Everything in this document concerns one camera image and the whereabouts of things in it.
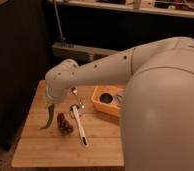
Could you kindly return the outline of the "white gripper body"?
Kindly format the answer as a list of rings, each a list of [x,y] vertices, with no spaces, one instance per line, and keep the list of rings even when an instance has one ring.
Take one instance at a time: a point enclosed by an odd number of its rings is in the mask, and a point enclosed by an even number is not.
[[[46,102],[48,105],[59,104],[64,101],[67,96],[66,89],[46,88]]]

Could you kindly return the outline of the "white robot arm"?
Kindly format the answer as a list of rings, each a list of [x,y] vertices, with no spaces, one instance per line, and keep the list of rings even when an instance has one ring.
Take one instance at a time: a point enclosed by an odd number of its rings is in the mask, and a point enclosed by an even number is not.
[[[125,86],[120,123],[125,171],[194,171],[194,38],[172,37],[45,76],[46,99],[80,85]]]

